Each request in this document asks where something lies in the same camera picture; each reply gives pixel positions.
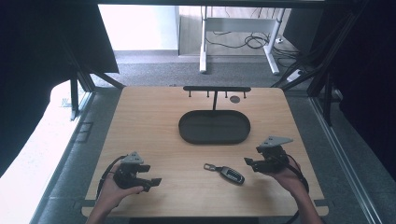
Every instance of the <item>wooden table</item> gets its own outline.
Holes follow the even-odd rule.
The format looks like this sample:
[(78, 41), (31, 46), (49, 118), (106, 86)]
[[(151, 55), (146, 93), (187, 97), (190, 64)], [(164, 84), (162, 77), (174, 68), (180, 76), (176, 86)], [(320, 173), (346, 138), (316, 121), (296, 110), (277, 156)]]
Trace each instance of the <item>wooden table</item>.
[[(280, 89), (252, 88), (242, 92), (219, 92), (217, 109), (244, 113), (250, 120), (247, 140), (229, 146), (197, 146), (178, 133), (179, 119), (191, 110), (211, 109), (213, 94), (183, 91), (180, 87), (127, 87), (123, 89), (100, 155), (86, 200), (94, 200), (100, 176), (117, 157), (137, 151), (151, 165), (140, 178), (163, 179), (159, 187), (125, 198), (111, 212), (118, 217), (267, 217), (292, 216), (297, 206), (288, 192), (269, 176), (254, 173), (244, 157), (263, 160), (256, 147), (269, 135), (294, 141), (283, 145), (302, 166), (312, 200), (324, 199), (306, 154), (285, 95)], [(238, 104), (230, 97), (239, 96)], [(205, 163), (230, 166), (246, 181), (236, 186), (218, 173), (204, 169)], [(91, 207), (83, 207), (88, 216)], [(321, 216), (328, 207), (317, 207)]]

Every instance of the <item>oval black tray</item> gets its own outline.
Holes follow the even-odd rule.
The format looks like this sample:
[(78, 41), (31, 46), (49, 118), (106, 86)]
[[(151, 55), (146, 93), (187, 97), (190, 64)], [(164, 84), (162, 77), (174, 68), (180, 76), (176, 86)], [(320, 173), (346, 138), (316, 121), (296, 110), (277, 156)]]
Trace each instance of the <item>oval black tray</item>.
[(247, 139), (250, 122), (235, 110), (193, 110), (181, 117), (178, 129), (192, 144), (238, 144)]

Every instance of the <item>black cable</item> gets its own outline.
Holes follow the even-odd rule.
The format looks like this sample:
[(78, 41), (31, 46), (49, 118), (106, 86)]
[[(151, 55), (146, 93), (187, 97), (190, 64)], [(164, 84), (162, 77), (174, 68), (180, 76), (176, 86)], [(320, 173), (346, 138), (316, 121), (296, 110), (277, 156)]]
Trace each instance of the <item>black cable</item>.
[[(307, 193), (309, 193), (309, 186), (308, 186), (308, 181), (306, 181), (305, 177), (303, 176), (303, 172), (301, 171), (300, 167), (297, 165), (297, 161), (291, 156), (291, 155), (287, 155), (288, 157), (290, 157), (294, 163), (296, 163), (297, 165), (297, 169), (292, 167), (289, 163), (285, 163), (282, 160), (280, 160), (278, 157), (273, 156), (273, 155), (269, 155), (272, 159), (275, 159), (276, 161), (278, 161), (279, 163), (281, 163), (282, 165), (284, 165), (286, 168), (288, 168), (289, 170), (291, 170), (292, 172), (294, 172), (298, 179), (303, 183), (305, 190)], [(300, 215), (299, 211), (297, 211), (287, 222), (285, 222), (285, 224), (291, 224), (293, 223), (297, 217)]]
[[(323, 54), (323, 52), (329, 47), (329, 43), (332, 42), (336, 38), (336, 34), (339, 33), (339, 31), (342, 28), (342, 25), (344, 24), (344, 21), (347, 19), (347, 15), (343, 19), (341, 19), (336, 25), (335, 28), (331, 31), (329, 35), (326, 36), (326, 38), (310, 53), (304, 56), (299, 56), (296, 58), (296, 62), (291, 64), (290, 67), (284, 72), (280, 80), (276, 83), (274, 83), (271, 87), (278, 87), (282, 82), (284, 82), (291, 74), (297, 70), (300, 66), (303, 66), (304, 64), (310, 64), (312, 63), (315, 59), (317, 59), (319, 56)], [(318, 70), (320, 70), (322, 66), (318, 66), (314, 70), (308, 72), (306, 75), (312, 76), (313, 73), (316, 73)]]
[(231, 31), (228, 31), (228, 32), (224, 32), (224, 33), (216, 33), (216, 32), (212, 32), (214, 35), (227, 35), (227, 34), (230, 34), (231, 33)]
[(225, 10), (225, 13), (227, 13), (227, 16), (230, 18), (230, 14), (228, 14), (227, 7), (224, 7), (224, 10)]
[[(207, 41), (209, 44), (220, 45), (220, 46), (223, 46), (223, 47), (229, 48), (229, 49), (240, 49), (240, 48), (242, 48), (242, 47), (244, 47), (244, 46), (248, 46), (248, 47), (250, 47), (251, 49), (260, 49), (260, 48), (262, 48), (264, 45), (268, 44), (268, 41), (267, 41), (265, 38), (262, 38), (262, 37), (260, 37), (260, 36), (258, 36), (258, 35), (254, 35), (254, 34), (255, 34), (255, 33), (251, 33), (249, 36), (247, 36), (247, 37), (245, 38), (245, 44), (240, 45), (240, 46), (229, 46), (229, 45), (224, 45), (224, 44), (212, 42), (212, 41), (210, 41), (210, 40), (208, 40), (208, 39), (206, 39), (206, 41)], [(252, 45), (250, 44), (251, 41), (256, 41), (256, 43), (258, 43), (259, 46), (252, 46)]]
[(296, 59), (294, 59), (294, 58), (289, 58), (289, 57), (286, 57), (286, 58), (276, 58), (276, 64), (277, 64), (278, 66), (280, 66), (280, 67), (289, 67), (289, 64), (284, 64), (284, 63), (281, 62), (281, 60), (296, 60)]
[(260, 8), (259, 16), (257, 18), (259, 18), (261, 14), (262, 14), (262, 7)]
[(100, 191), (102, 190), (102, 186), (105, 183), (105, 180), (107, 178), (108, 173), (113, 173), (113, 172), (111, 172), (111, 168), (113, 168), (114, 164), (116, 164), (117, 161), (119, 161), (121, 159), (124, 159), (125, 157), (126, 156), (120, 156), (120, 157), (116, 158), (113, 162), (111, 162), (110, 165), (108, 165), (107, 169), (102, 174), (102, 178), (100, 178), (100, 181), (99, 181), (99, 184), (98, 184), (98, 189), (96, 191), (96, 200), (99, 198)]
[[(261, 34), (265, 36), (264, 41), (268, 44), (270, 42), (270, 36), (265, 33), (261, 33)], [(273, 51), (277, 55), (286, 56), (292, 59), (295, 59), (297, 56), (300, 56), (300, 51), (298, 50), (278, 49), (277, 47), (273, 46)]]
[(271, 19), (273, 19), (273, 18), (274, 18), (274, 15), (275, 15), (275, 10), (276, 10), (276, 7), (274, 7), (273, 16), (271, 17)]

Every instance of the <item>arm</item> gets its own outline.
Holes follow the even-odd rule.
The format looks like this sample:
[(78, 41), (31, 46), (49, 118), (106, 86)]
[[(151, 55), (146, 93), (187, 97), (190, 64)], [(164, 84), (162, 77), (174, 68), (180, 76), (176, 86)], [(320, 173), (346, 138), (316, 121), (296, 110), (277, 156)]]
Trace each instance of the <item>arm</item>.
[[(115, 172), (118, 165), (114, 165), (111, 172)], [(99, 198), (96, 201), (95, 207), (92, 209), (86, 224), (100, 224), (105, 223), (105, 219), (111, 210), (117, 207), (123, 198), (128, 195), (139, 193), (143, 187), (134, 187), (130, 189), (120, 189), (113, 180), (112, 173), (109, 173), (103, 184)]]
[[(300, 170), (300, 165), (290, 160), (290, 165)], [(304, 224), (322, 224), (315, 206), (312, 204), (309, 194), (297, 175), (289, 169), (284, 169), (276, 174), (265, 174), (273, 177), (297, 202), (301, 222)]]

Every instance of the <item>car key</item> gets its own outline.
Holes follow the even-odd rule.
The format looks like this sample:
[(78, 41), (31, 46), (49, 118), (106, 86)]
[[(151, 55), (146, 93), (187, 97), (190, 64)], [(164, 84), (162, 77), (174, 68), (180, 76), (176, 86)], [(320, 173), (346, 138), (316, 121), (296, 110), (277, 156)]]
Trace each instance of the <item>car key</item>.
[(224, 177), (239, 185), (243, 184), (245, 181), (245, 178), (241, 174), (228, 166), (215, 166), (205, 163), (204, 169), (220, 172)]

